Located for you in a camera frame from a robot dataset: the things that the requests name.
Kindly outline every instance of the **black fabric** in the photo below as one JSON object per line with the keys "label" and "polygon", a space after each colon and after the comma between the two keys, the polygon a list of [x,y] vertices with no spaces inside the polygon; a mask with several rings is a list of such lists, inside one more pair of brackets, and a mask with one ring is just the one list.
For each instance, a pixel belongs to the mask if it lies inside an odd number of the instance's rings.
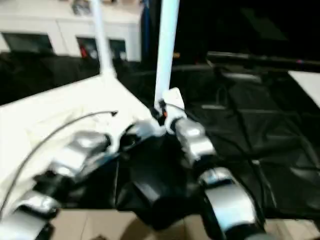
{"label": "black fabric", "polygon": [[[151,107],[156,73],[139,69],[143,67],[116,67],[124,86]],[[1,104],[97,72],[97,65],[77,58],[1,54]],[[267,218],[318,219],[319,108],[285,72],[253,72],[256,77],[244,78],[229,72],[233,70],[175,66],[171,87],[180,89],[186,110],[206,127],[224,160],[219,164],[232,171]],[[180,164],[181,157],[167,136],[150,139],[101,167],[85,186],[75,187],[65,207],[133,211],[163,229],[200,210],[201,189]]]}

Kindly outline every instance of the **black cable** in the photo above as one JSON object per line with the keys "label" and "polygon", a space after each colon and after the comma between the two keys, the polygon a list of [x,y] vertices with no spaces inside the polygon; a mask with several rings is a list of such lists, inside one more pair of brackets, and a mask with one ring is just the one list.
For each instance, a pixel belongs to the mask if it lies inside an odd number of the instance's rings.
{"label": "black cable", "polygon": [[65,123],[64,125],[58,127],[57,129],[55,129],[52,133],[50,133],[45,139],[43,139],[41,142],[39,142],[33,149],[32,151],[29,153],[29,155],[22,161],[22,163],[20,164],[19,168],[17,169],[14,178],[8,188],[8,191],[6,192],[6,195],[4,197],[4,200],[2,202],[2,206],[0,208],[0,220],[2,219],[2,215],[3,215],[3,211],[8,203],[8,200],[10,198],[10,195],[14,189],[14,187],[16,186],[17,180],[22,172],[22,170],[24,169],[24,167],[26,166],[26,164],[30,161],[30,159],[33,157],[33,155],[36,153],[36,151],[43,146],[49,139],[51,139],[55,134],[57,134],[58,132],[60,132],[61,130],[65,129],[66,127],[82,120],[88,117],[92,117],[95,115],[99,115],[99,114],[112,114],[113,116],[115,114],[117,114],[117,111],[99,111],[99,112],[93,112],[93,113],[89,113],[86,114],[84,116],[78,117],[76,119],[73,119],[67,123]]}

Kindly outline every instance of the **white pole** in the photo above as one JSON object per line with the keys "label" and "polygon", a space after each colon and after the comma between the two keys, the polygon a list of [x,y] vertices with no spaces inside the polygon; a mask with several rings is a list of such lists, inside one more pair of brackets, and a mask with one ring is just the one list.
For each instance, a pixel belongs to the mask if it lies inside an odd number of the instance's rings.
{"label": "white pole", "polygon": [[169,90],[180,0],[162,0],[154,107]]}
{"label": "white pole", "polygon": [[101,11],[101,0],[91,0],[91,10],[95,29],[95,43],[100,62],[100,74],[116,75],[112,63],[112,55],[109,47],[109,41],[105,34],[104,20]]}

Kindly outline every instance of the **cabinet door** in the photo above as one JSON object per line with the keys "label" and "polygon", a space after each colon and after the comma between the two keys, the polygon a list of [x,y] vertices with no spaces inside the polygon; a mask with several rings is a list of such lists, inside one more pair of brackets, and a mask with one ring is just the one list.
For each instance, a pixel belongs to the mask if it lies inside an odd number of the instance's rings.
{"label": "cabinet door", "polygon": [[[96,49],[95,27],[92,22],[61,20],[59,27],[69,55],[83,56],[82,47],[84,45]],[[135,25],[105,23],[104,29],[113,57],[120,57],[128,61],[141,60],[140,31],[136,30]]]}
{"label": "cabinet door", "polygon": [[0,51],[67,54],[58,23],[42,18],[0,18]]}

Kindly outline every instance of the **floor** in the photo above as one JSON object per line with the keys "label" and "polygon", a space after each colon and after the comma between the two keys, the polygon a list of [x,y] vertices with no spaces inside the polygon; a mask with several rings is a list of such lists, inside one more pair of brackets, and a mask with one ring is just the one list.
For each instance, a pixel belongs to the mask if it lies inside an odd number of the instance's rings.
{"label": "floor", "polygon": [[[53,240],[208,240],[201,218],[189,216],[170,228],[154,232],[133,213],[115,210],[64,210],[52,221]],[[320,233],[307,220],[268,220],[265,229],[282,240],[312,240]]]}

